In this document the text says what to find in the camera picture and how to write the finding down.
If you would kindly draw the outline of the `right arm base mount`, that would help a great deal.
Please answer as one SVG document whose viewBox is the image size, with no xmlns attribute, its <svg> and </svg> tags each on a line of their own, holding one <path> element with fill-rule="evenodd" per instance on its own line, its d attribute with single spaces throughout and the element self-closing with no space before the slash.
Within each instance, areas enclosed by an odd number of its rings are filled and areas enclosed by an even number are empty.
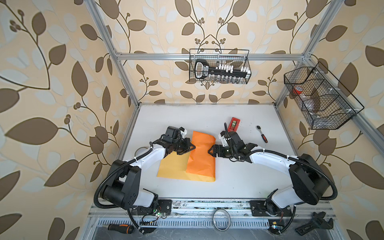
<svg viewBox="0 0 384 240">
<path fill-rule="evenodd" d="M 253 217 L 291 217 L 293 215 L 290 207 L 280 209 L 273 202 L 252 200 L 249 203 Z"/>
</svg>

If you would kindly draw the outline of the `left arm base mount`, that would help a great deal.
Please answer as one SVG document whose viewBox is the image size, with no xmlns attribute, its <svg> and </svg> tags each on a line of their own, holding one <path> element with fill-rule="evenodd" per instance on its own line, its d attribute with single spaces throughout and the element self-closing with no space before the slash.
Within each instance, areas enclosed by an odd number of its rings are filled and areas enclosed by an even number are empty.
<svg viewBox="0 0 384 240">
<path fill-rule="evenodd" d="M 144 216 L 144 215 L 160 215 L 161 217 L 169 216 L 172 211 L 172 200 L 160 199 L 157 200 L 155 205 L 150 207 L 134 207 L 131 211 L 134 215 Z"/>
</svg>

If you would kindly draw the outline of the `yellow orange wrapping paper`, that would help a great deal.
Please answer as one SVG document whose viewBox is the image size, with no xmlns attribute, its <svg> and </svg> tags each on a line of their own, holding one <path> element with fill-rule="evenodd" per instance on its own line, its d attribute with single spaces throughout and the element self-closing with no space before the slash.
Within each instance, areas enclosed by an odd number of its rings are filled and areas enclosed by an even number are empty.
<svg viewBox="0 0 384 240">
<path fill-rule="evenodd" d="M 214 182 L 216 158 L 208 151 L 215 143 L 214 136 L 194 131 L 192 144 L 196 148 L 184 155 L 173 152 L 161 160 L 157 176 L 175 180 Z"/>
</svg>

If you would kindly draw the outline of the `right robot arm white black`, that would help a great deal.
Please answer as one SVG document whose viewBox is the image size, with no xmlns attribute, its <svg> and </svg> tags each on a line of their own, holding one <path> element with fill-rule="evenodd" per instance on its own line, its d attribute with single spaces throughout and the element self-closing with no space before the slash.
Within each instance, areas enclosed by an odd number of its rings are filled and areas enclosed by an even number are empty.
<svg viewBox="0 0 384 240">
<path fill-rule="evenodd" d="M 221 132 L 220 139 L 222 144 L 213 145 L 208 150 L 212 157 L 226 158 L 235 163 L 264 165 L 291 178 L 286 188 L 272 191 L 261 207 L 261 211 L 271 216 L 291 205 L 314 206 L 319 201 L 331 201 L 338 196 L 334 181 L 309 155 L 290 156 L 253 143 L 245 144 L 236 132 L 228 129 Z"/>
</svg>

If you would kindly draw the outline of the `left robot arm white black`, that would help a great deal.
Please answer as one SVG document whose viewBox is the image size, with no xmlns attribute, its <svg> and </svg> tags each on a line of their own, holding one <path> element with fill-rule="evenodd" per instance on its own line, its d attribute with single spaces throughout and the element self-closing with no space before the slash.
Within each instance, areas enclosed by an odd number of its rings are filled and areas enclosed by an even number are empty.
<svg viewBox="0 0 384 240">
<path fill-rule="evenodd" d="M 187 130 L 169 126 L 166 132 L 150 147 L 128 161 L 116 160 L 110 167 L 107 177 L 100 183 L 94 194 L 94 205 L 100 209 L 135 207 L 155 211 L 158 207 L 158 195 L 141 189 L 141 174 L 153 164 L 171 153 L 184 155 L 196 148 L 186 137 Z"/>
</svg>

